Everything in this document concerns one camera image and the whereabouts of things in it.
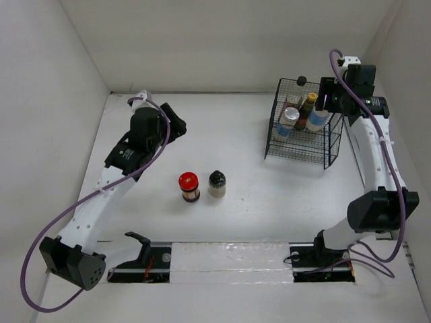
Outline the blue-band silver-top shaker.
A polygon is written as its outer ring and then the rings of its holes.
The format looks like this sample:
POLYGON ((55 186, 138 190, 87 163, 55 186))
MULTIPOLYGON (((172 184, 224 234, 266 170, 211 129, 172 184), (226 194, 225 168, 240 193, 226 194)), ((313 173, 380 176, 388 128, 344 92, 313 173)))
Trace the blue-band silver-top shaker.
POLYGON ((300 113, 297 108, 291 106, 284 108, 277 123, 276 135, 282 138, 288 137, 293 131, 299 116, 300 113))
POLYGON ((318 132, 324 127, 328 117, 329 117, 328 111, 317 110, 317 108, 314 107, 306 122, 306 128, 309 131, 318 132))

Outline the green-label chili sauce bottle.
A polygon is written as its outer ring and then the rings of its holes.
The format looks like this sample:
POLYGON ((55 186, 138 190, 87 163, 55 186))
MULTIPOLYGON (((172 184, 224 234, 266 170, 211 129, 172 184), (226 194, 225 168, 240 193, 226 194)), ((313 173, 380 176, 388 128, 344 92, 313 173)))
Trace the green-label chili sauce bottle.
POLYGON ((318 98, 318 94, 316 94, 315 92, 310 92, 307 95, 306 100, 304 101, 303 105, 301 105, 299 109, 300 116, 296 121, 296 124, 294 125, 294 128, 297 131, 301 131, 305 128, 306 122, 308 120, 310 113, 312 112, 312 109, 314 108, 314 103, 316 102, 317 98, 318 98))

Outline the tall red-label sauce bottle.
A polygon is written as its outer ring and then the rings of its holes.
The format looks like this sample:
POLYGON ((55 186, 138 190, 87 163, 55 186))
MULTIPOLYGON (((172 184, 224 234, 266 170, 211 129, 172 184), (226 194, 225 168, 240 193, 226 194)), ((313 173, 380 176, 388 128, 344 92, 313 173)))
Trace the tall red-label sauce bottle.
POLYGON ((299 108, 304 100, 304 86, 306 85, 307 78, 305 76, 299 76, 288 91, 286 96, 286 106, 299 108))

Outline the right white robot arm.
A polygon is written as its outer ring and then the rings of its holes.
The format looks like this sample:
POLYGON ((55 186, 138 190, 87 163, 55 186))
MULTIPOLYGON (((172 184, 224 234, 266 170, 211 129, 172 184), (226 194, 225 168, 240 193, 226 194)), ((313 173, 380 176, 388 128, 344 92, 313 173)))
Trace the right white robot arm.
POLYGON ((407 189, 395 161, 389 107, 374 96, 376 67, 339 59, 333 70, 334 78, 321 79, 317 108, 348 119, 362 161, 364 194, 348 205, 345 219, 317 234, 311 256, 320 265, 367 234, 398 231, 396 247, 401 247, 406 221, 420 201, 407 189))

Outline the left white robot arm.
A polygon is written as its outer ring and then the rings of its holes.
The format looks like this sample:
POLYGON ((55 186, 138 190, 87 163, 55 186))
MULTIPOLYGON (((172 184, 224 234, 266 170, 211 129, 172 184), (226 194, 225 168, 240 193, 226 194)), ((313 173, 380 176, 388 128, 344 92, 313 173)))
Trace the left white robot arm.
POLYGON ((96 244, 115 206, 161 150, 186 131, 186 122, 167 103, 154 108, 144 102, 135 109, 129 130, 105 159, 95 195, 77 208, 55 238, 41 241, 39 250, 52 274, 86 291, 96 286, 106 268, 96 244))

